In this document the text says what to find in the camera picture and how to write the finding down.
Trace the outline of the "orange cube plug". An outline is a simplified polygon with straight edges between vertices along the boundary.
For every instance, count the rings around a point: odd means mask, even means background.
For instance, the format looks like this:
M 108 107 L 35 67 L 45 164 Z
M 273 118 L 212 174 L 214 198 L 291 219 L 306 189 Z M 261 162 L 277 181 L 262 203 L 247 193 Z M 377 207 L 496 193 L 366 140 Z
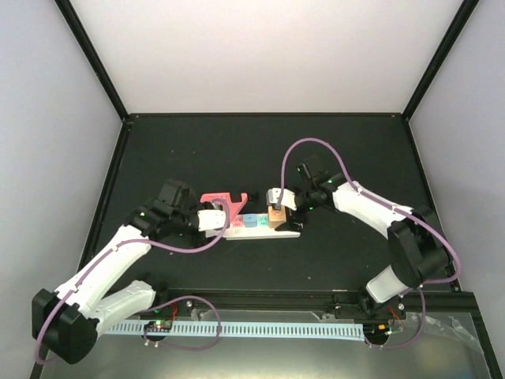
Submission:
M 267 210 L 268 226 L 275 229 L 287 221 L 286 210 L 282 206 L 277 209 L 274 206 L 269 206 Z

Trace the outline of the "white power strip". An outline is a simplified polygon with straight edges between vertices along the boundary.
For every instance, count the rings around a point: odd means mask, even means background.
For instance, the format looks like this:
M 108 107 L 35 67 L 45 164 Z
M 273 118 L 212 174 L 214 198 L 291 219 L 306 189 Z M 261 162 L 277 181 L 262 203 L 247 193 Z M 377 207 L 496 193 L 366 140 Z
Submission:
M 230 241 L 238 240 L 260 240 L 277 238 L 299 238 L 301 236 L 301 225 L 294 223 L 292 217 L 287 213 L 287 221 L 275 229 L 268 226 L 267 213 L 257 214 L 257 227 L 244 227 L 242 217 L 238 214 L 230 221 L 230 226 L 226 229 L 223 238 Z

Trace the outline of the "blue cube plug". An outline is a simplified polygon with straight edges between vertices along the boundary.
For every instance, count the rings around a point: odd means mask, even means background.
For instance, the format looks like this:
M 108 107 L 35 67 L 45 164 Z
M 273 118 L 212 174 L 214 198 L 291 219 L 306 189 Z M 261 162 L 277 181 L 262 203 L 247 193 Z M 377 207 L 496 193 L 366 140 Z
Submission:
M 242 217 L 244 227 L 253 228 L 257 227 L 257 214 L 244 214 Z

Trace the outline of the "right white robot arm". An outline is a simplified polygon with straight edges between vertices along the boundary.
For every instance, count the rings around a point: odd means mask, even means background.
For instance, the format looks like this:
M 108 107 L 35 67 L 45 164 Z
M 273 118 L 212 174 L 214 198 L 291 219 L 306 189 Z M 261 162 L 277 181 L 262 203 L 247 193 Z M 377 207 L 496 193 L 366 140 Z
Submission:
M 356 181 L 347 181 L 342 173 L 331 174 L 315 156 L 299 164 L 297 172 L 306 190 L 271 188 L 266 194 L 268 205 L 292 213 L 290 225 L 303 223 L 306 213 L 325 207 L 353 216 L 387 240 L 390 264 L 358 295 L 357 308 L 365 317 L 378 317 L 393 297 L 420 287 L 452 262 L 430 208 L 397 205 Z

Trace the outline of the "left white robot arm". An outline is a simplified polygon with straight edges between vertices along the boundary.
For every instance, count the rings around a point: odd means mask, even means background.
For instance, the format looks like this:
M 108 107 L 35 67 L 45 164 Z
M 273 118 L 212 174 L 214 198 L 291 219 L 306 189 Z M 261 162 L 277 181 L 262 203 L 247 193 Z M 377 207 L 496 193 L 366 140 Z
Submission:
M 134 280 L 110 294 L 117 280 L 152 247 L 195 254 L 213 247 L 232 221 L 223 197 L 202 202 L 184 183 L 167 180 L 157 197 L 135 208 L 112 239 L 75 276 L 32 299 L 32 335 L 38 364 L 46 347 L 69 364 L 82 360 L 109 329 L 135 313 L 164 313 L 165 291 Z

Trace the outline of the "left circuit board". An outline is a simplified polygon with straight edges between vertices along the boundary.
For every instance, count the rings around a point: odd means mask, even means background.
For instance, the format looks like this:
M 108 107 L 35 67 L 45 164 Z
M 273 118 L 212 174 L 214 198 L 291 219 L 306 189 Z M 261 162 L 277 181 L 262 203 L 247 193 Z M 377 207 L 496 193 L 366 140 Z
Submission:
M 172 329 L 172 321 L 154 320 L 144 326 L 145 332 L 169 332 Z

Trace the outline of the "circuit board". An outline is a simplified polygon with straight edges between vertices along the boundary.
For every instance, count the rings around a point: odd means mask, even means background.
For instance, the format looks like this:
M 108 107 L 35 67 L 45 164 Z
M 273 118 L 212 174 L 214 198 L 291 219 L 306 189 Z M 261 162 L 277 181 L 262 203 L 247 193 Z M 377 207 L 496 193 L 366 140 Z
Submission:
M 366 324 L 363 325 L 364 335 L 369 337 L 389 336 L 394 330 L 387 324 Z
M 144 326 L 145 332 L 169 332 L 172 329 L 172 321 L 154 320 Z

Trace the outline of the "right circuit board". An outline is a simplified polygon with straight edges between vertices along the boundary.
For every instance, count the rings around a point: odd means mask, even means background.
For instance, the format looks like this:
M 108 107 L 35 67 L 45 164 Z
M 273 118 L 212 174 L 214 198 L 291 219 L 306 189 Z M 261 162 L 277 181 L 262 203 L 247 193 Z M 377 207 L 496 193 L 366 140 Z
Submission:
M 389 336 L 394 330 L 387 324 L 366 324 L 363 325 L 364 335 L 369 337 Z

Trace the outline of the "black aluminium frame rail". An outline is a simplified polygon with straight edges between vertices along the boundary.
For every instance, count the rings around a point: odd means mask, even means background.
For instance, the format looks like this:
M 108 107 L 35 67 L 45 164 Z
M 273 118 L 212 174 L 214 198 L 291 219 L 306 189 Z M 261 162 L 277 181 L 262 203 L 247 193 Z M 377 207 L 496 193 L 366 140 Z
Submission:
M 186 297 L 191 305 L 186 305 Z M 239 291 L 197 290 L 166 288 L 155 295 L 153 306 L 161 308 L 174 300 L 181 313 L 186 308 L 204 307 L 207 300 L 218 310 L 269 310 L 269 311 L 313 311 L 333 314 L 344 319 L 379 320 L 397 314 L 404 317 L 407 312 L 425 310 L 438 313 L 481 314 L 477 300 L 471 292 L 426 291 L 424 299 L 416 291 L 395 296 L 382 305 L 373 305 L 365 299 L 363 291 Z

